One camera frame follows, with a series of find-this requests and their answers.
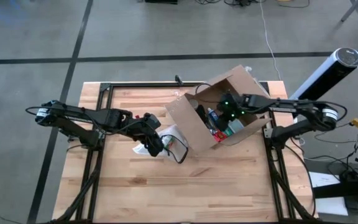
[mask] box flap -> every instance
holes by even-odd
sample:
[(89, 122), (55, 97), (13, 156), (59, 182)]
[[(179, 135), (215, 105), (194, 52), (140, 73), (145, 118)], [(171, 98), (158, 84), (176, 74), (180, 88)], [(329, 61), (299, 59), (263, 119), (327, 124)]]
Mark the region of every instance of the box flap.
[(223, 140), (221, 143), (225, 146), (231, 146), (237, 144), (247, 138), (248, 136), (253, 135), (259, 131), (265, 124), (267, 124), (271, 119), (263, 118), (257, 119), (254, 122), (248, 124), (243, 130), (231, 135), (227, 139)]
[(270, 96), (266, 95), (262, 87), (254, 80), (252, 75), (241, 65), (233, 68), (230, 73), (232, 75), (229, 76), (227, 80), (238, 92), (238, 94), (256, 94), (270, 98)]
[(208, 149), (217, 143), (185, 96), (165, 107), (191, 148)]

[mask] black metal frame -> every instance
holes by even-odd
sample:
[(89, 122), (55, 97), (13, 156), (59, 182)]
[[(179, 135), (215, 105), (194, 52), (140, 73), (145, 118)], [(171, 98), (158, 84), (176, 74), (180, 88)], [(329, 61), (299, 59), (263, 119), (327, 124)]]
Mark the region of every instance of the black metal frame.
[[(137, 82), (137, 83), (101, 83), (100, 88), (99, 88), (99, 96), (98, 96), (98, 100), (97, 100), (97, 104), (96, 104), (96, 109), (101, 109), (102, 107), (102, 102), (103, 102), (103, 97), (105, 95), (105, 93), (108, 93), (108, 99), (107, 99), (107, 103), (106, 103), (106, 108), (110, 108), (111, 107), (111, 103), (112, 103), (112, 94), (113, 94), (113, 90), (114, 88), (117, 87), (126, 87), (126, 88), (135, 88), (135, 87), (178, 87), (178, 86), (196, 86), (199, 85), (202, 82), (182, 82), (180, 80), (180, 78), (176, 77), (176, 82)], [(269, 88), (267, 86), (266, 82), (261, 82), (260, 83), (268, 92), (269, 92)], [(275, 118), (274, 118), (274, 114), (272, 112), (269, 113), (269, 116), (271, 117), (272, 121), (271, 121), (271, 128), (274, 128), (276, 126), (276, 122), (275, 122)], [(269, 168), (269, 172), (270, 172), (270, 180), (272, 182), (272, 190), (273, 190), (273, 197), (274, 197), (274, 203), (275, 203), (275, 207), (276, 207), (276, 212), (277, 212), (277, 217), (278, 217), (278, 222), (279, 223), (288, 223), (288, 224), (292, 224), (292, 223), (321, 223), (321, 224), (330, 224), (331, 222), (322, 222), (319, 220), (315, 220), (315, 219), (310, 219), (311, 215), (309, 216), (302, 216), (302, 220), (296, 219), (296, 215), (295, 215), (295, 209), (299, 212), (300, 214), (302, 213), (302, 206), (301, 203), (296, 199), (296, 197), (292, 194), (290, 187), (289, 187), (289, 183), (288, 183), (288, 176), (287, 176), (287, 171), (285, 168), (285, 163), (284, 163), (284, 158), (283, 158), (283, 154), (281, 150), (276, 150), (277, 152), (277, 161), (278, 161), (278, 165), (280, 168), (280, 172), (277, 171), (275, 164), (274, 164), (274, 160), (273, 160), (273, 155), (272, 155), (272, 147), (269, 144), (269, 139), (267, 139), (265, 137), (265, 131), (264, 132), (264, 141), (265, 141), (265, 148), (266, 148), (266, 153), (267, 153), (267, 163), (268, 163), (268, 168)], [(60, 217), (58, 220), (54, 220), (52, 221), (52, 223), (55, 224), (80, 224), (80, 223), (93, 223), (93, 216), (94, 216), (94, 210), (95, 210), (95, 205), (96, 205), (96, 197), (98, 194), (98, 184), (99, 184), (99, 177), (100, 177), (100, 171), (101, 171), (101, 164), (103, 161), (103, 151), (104, 151), (104, 140), (105, 140), (105, 136), (101, 136), (102, 141), (103, 141), (103, 146), (101, 149), (99, 150), (89, 150), (88, 154), (86, 156), (86, 162), (85, 162), (85, 168), (84, 168), (84, 173), (83, 173), (83, 180), (81, 183), (81, 190), (80, 193), (78, 194), (78, 196), (76, 197), (75, 201), (72, 203), (72, 205), (69, 207), (69, 209), (72, 209), (71, 212), (67, 211), (65, 212), (65, 214)], [(91, 170), (91, 161), (92, 161), (92, 157), (93, 157), (93, 153), (97, 151), (98, 152), (98, 157), (96, 160), (96, 165), (94, 167), (94, 170), (92, 171), (91, 175), (90, 175), (90, 170)], [(286, 198), (286, 203), (287, 203), (287, 207), (288, 207), (288, 215), (289, 218), (285, 218), (284, 214), (283, 214), (283, 208), (282, 208), (282, 203), (280, 200), (280, 193), (278, 191), (278, 185), (281, 186), (281, 188), (283, 189), (283, 191), (285, 192), (285, 198)], [(88, 215), (86, 219), (83, 219), (83, 206), (84, 206), (84, 199), (85, 199), (85, 195), (86, 193), (89, 191), (90, 187), (92, 188), (92, 192), (91, 192), (91, 197), (90, 197), (90, 203), (89, 203), (89, 209), (88, 209)], [(74, 213), (74, 210), (76, 210), (76, 215), (75, 215), (75, 219), (74, 220), (70, 220), (71, 216)]]

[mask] white cable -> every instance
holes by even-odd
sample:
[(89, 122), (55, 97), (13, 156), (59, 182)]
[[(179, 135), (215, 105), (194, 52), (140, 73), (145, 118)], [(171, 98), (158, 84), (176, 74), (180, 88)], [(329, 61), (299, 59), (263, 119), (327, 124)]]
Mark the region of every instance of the white cable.
[(266, 29), (266, 21), (265, 21), (265, 16), (264, 16), (264, 9), (263, 9), (263, 7), (262, 7), (262, 3), (259, 3), (259, 5), (260, 5), (260, 11), (262, 12), (262, 19), (263, 19), (263, 21), (264, 21), (266, 44), (267, 44), (267, 47), (268, 47), (270, 53), (272, 54), (273, 62), (274, 62), (274, 68), (275, 68), (276, 71), (277, 71), (278, 79), (281, 81), (281, 80), (282, 80), (282, 79), (281, 79), (281, 75), (280, 75), (280, 72), (278, 71), (277, 66), (276, 66), (276, 58), (274, 57), (273, 50), (272, 50), (272, 48), (270, 47), (269, 41), (267, 40), (267, 29)]

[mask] table leg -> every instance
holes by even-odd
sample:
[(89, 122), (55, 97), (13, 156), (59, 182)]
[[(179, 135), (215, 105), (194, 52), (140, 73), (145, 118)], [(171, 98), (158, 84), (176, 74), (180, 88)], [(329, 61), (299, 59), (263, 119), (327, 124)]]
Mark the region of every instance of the table leg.
[(352, 5), (352, 7), (343, 15), (341, 21), (345, 22), (345, 20), (354, 12), (354, 10), (358, 7), (358, 0)]

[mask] black cable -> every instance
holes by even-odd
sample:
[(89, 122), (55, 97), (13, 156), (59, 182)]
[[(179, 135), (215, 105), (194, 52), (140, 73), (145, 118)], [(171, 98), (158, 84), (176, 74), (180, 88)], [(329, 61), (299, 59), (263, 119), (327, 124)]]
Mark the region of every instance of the black cable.
[(308, 0), (308, 3), (305, 5), (305, 6), (286, 6), (286, 5), (283, 5), (283, 4), (278, 4), (279, 6), (281, 7), (290, 7), (290, 8), (295, 8), (295, 9), (303, 9), (303, 8), (306, 8), (310, 5), (310, 0)]
[(251, 3), (263, 3), (266, 0), (257, 1), (257, 0), (232, 0), (231, 2), (227, 2), (224, 0), (224, 3), (229, 6), (250, 6)]
[(315, 213), (316, 213), (316, 197), (314, 196), (314, 191), (313, 191), (313, 184), (311, 182), (311, 177), (309, 174), (309, 169), (307, 168), (305, 162), (303, 161), (303, 159), (293, 150), (291, 149), (289, 146), (285, 145), (285, 147), (289, 150), (291, 150), (291, 152), (294, 153), (294, 155), (296, 155), (296, 157), (299, 159), (299, 161), (302, 163), (302, 165), (305, 167), (306, 173), (308, 174), (309, 177), (309, 181), (310, 181), (310, 188), (311, 188), (311, 196), (313, 198), (313, 212), (311, 213), (311, 216), (314, 217)]
[[(351, 123), (349, 122), (349, 123), (341, 124), (341, 125), (339, 125), (339, 126), (336, 126), (336, 129), (337, 129), (337, 128), (345, 127), (345, 126), (347, 126), (347, 125), (351, 125)], [(329, 132), (329, 131), (325, 131), (325, 132), (323, 132), (323, 133), (316, 134), (316, 135), (314, 136), (314, 138), (315, 138), (316, 140), (318, 140), (318, 141), (327, 142), (327, 143), (335, 143), (335, 144), (346, 144), (346, 143), (353, 143), (353, 142), (355, 142), (355, 141), (329, 141), (329, 140), (324, 140), (324, 139), (318, 138), (318, 136), (322, 136), (322, 135), (324, 135), (324, 134), (326, 134), (326, 133), (328, 133), (328, 132)]]
[(31, 115), (36, 116), (36, 115), (37, 115), (36, 113), (33, 113), (33, 112), (30, 111), (30, 110), (32, 110), (32, 109), (38, 109), (38, 108), (35, 108), (34, 106), (31, 106), (31, 107), (29, 107), (29, 108), (26, 108), (26, 109), (25, 109), (25, 112), (27, 112), (27, 113), (29, 113), (29, 114), (31, 114)]
[(10, 220), (10, 219), (7, 219), (7, 218), (4, 218), (2, 216), (0, 216), (0, 219), (4, 220), (4, 221), (7, 221), (7, 222), (11, 222), (11, 223), (16, 223), (16, 224), (23, 224), (23, 223), (19, 223), (17, 221), (13, 221), (13, 220)]
[[(212, 86), (211, 84), (209, 84), (209, 83), (201, 83), (201, 84), (199, 84), (199, 85), (196, 87), (195, 95), (197, 95), (198, 88), (199, 88), (200, 86), (202, 86), (202, 85), (208, 85), (209, 87), (212, 87), (212, 88), (213, 88), (213, 86)], [(202, 100), (202, 99), (199, 99), (199, 98), (197, 98), (197, 99), (200, 100), (200, 101), (202, 101), (202, 102), (205, 102), (205, 103), (220, 103), (220, 102), (217, 102), (217, 101), (207, 101), (207, 100)]]
[(305, 151), (304, 151), (299, 145), (297, 145), (297, 144), (293, 141), (292, 138), (290, 138), (290, 139), (291, 139), (291, 142), (292, 142), (298, 149), (300, 149), (300, 150), (302, 151), (302, 155), (305, 155)]
[(313, 103), (324, 103), (324, 104), (328, 104), (328, 105), (335, 105), (335, 106), (342, 108), (344, 110), (344, 112), (343, 112), (342, 116), (337, 120), (337, 122), (344, 119), (345, 116), (347, 115), (347, 108), (343, 105), (340, 105), (339, 103), (333, 103), (333, 102), (328, 102), (328, 101), (314, 101)]
[(72, 146), (72, 147), (69, 147), (66, 152), (68, 152), (70, 149), (74, 149), (76, 147), (81, 147), (81, 146), (86, 146), (86, 144), (79, 144), (79, 145), (76, 145), (76, 146)]
[(341, 158), (341, 159), (337, 159), (337, 158), (335, 158), (335, 157), (333, 157), (333, 156), (323, 155), (323, 156), (312, 157), (312, 158), (310, 158), (310, 159), (319, 159), (319, 158), (323, 158), (323, 157), (328, 157), (328, 158), (334, 159), (334, 161), (330, 162), (330, 163), (327, 165), (327, 170), (328, 170), (328, 172), (329, 172), (331, 175), (333, 175), (337, 180), (339, 180), (339, 179), (338, 179), (338, 178), (335, 176), (335, 174), (333, 174), (333, 173), (331, 172), (331, 170), (329, 169), (329, 167), (330, 167), (334, 162), (340, 162), (340, 163), (346, 168), (346, 170), (348, 170), (348, 169), (350, 168), (352, 171), (354, 171), (354, 172), (358, 175), (358, 172), (356, 172), (356, 170), (358, 170), (358, 169), (355, 169), (355, 168), (353, 168), (353, 167), (351, 167), (351, 166), (347, 166), (346, 163), (345, 163), (344, 161), (342, 161), (342, 159), (346, 159), (346, 157), (343, 157), (343, 158)]
[(272, 155), (273, 162), (278, 162), (278, 158), (274, 159), (274, 156)]
[(175, 138), (176, 140), (178, 140), (186, 148), (186, 152), (183, 155), (182, 159), (180, 159), (180, 161), (178, 161), (177, 157), (175, 156), (175, 154), (171, 150), (164, 148), (168, 152), (168, 156), (171, 153), (173, 155), (173, 158), (175, 159), (175, 161), (178, 164), (181, 164), (186, 159), (187, 153), (189, 151), (189, 147), (187, 145), (185, 145), (185, 143), (183, 143), (181, 140), (179, 140), (176, 136), (174, 136), (172, 134), (164, 134), (163, 136), (160, 137), (160, 139), (162, 140), (162, 138), (164, 138), (165, 136), (171, 136), (171, 137)]
[(226, 0), (223, 1), (225, 4), (227, 4), (228, 6), (240, 6), (240, 3), (238, 3), (237, 0), (232, 0), (231, 3), (227, 2)]
[(215, 0), (215, 1), (212, 1), (212, 0), (194, 0), (194, 1), (197, 2), (198, 4), (214, 4), (214, 3), (220, 2), (221, 0)]
[[(356, 202), (358, 203), (357, 196), (355, 196), (355, 197), (353, 197), (353, 198), (354, 198), (354, 199), (356, 200)], [(358, 208), (349, 207), (349, 206), (347, 205), (346, 200), (345, 200), (345, 207), (346, 207), (346, 209), (352, 211), (352, 213), (358, 214)]]
[(357, 152), (357, 150), (358, 150), (358, 134), (357, 134), (357, 141), (354, 143), (354, 146), (353, 146), (353, 152), (351, 152), (347, 157), (346, 157), (346, 166), (347, 167), (349, 167), (349, 158), (351, 157), (351, 156), (353, 156), (356, 152)]

